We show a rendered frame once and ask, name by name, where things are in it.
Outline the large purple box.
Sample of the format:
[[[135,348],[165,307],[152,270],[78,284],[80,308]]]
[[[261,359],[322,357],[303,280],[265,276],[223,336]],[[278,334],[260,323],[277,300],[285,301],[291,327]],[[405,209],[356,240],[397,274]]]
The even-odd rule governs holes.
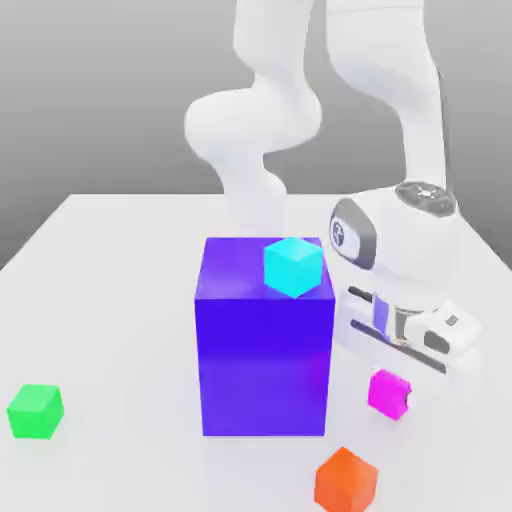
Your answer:
[[[206,436],[325,432],[335,293],[329,271],[292,298],[264,282],[272,238],[206,240],[194,297]]]

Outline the small cyan cube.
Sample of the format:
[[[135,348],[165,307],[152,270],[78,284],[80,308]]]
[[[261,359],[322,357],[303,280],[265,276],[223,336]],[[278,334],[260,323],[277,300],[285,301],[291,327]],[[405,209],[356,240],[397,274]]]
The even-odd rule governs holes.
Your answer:
[[[302,238],[283,238],[263,251],[264,284],[292,298],[322,281],[323,250]]]

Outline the small green cube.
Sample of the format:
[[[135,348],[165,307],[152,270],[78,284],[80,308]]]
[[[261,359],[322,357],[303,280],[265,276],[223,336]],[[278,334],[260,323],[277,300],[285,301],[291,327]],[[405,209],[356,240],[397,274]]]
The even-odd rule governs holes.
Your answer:
[[[12,434],[18,439],[50,440],[64,416],[55,385],[23,385],[7,407]]]

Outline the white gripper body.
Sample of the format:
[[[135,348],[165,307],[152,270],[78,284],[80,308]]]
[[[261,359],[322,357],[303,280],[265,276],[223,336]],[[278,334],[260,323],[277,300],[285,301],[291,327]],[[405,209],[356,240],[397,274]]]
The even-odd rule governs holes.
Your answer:
[[[453,303],[429,313],[399,311],[382,333],[373,305],[344,303],[336,318],[336,342],[376,369],[411,383],[416,393],[447,402],[471,401],[481,380],[481,325]]]

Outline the small orange cube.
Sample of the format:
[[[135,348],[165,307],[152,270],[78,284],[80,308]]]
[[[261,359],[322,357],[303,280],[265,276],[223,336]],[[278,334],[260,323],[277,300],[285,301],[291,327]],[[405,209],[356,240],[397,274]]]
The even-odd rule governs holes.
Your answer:
[[[314,501],[327,512],[364,512],[373,502],[379,471],[345,447],[317,470]]]

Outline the small magenta cube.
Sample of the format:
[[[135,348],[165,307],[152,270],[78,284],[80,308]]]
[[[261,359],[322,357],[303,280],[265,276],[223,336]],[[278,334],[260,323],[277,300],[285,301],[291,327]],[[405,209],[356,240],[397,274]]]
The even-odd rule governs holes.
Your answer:
[[[411,384],[386,370],[378,370],[370,379],[368,405],[397,421],[408,411]]]

